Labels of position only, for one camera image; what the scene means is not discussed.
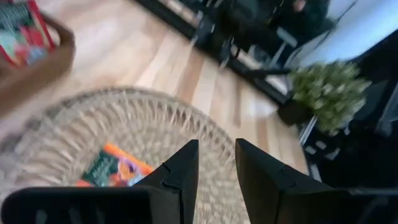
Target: woven rug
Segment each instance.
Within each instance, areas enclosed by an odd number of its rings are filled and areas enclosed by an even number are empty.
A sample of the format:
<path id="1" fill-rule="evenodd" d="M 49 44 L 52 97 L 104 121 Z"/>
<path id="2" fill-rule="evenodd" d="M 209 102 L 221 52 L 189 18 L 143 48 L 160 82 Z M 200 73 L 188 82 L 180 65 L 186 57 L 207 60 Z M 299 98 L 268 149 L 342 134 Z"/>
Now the woven rug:
<path id="1" fill-rule="evenodd" d="M 0 202 L 28 186 L 74 185 L 110 141 L 158 167 L 200 140 L 195 223 L 245 223 L 234 142 L 209 117 L 167 95 L 112 88 L 65 100 L 0 149 Z"/>

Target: orange book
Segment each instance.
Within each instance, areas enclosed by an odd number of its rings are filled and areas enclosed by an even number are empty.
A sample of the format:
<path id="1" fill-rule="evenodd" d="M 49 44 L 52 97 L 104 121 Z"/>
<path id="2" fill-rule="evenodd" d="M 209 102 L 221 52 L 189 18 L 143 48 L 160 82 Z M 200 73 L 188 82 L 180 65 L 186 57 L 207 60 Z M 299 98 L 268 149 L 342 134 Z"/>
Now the orange book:
<path id="1" fill-rule="evenodd" d="M 80 187 L 130 187 L 154 169 L 107 143 L 76 183 Z"/>

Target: black plant pot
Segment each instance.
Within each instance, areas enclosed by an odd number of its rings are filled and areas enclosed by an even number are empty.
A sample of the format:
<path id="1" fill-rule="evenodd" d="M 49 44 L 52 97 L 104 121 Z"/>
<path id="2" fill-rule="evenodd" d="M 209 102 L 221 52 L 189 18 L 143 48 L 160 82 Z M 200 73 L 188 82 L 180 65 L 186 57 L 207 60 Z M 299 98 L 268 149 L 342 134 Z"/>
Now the black plant pot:
<path id="1" fill-rule="evenodd" d="M 288 126 L 294 124 L 302 124 L 311 120 L 312 111 L 309 107 L 295 101 L 289 100 L 279 107 L 278 115 L 281 120 Z"/>

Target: white wall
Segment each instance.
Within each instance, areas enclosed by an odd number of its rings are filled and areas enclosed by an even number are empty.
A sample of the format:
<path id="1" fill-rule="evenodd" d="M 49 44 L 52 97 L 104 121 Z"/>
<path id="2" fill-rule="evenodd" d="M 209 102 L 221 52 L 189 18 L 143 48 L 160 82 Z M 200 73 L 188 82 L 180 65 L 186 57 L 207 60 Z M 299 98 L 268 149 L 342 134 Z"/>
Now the white wall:
<path id="1" fill-rule="evenodd" d="M 331 0 L 330 17 L 339 17 L 351 1 Z M 290 64 L 294 67 L 314 62 L 349 60 L 361 55 L 396 29 L 398 29 L 398 0 L 358 0 L 326 41 L 315 50 L 315 46 L 323 39 L 324 34 L 305 44 Z"/>

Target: wooden floor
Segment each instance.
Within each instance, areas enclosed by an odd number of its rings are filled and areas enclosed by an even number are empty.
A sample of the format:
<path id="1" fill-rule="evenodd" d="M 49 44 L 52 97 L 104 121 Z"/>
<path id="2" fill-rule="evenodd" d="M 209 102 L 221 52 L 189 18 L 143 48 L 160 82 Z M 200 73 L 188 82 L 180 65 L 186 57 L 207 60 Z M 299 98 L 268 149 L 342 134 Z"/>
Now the wooden floor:
<path id="1" fill-rule="evenodd" d="M 307 173 L 295 128 L 275 105 L 134 1 L 37 0 L 73 29 L 72 72 L 0 121 L 0 137 L 61 98 L 106 86 L 139 86 L 168 93 L 210 115 L 232 138 L 245 138 Z"/>

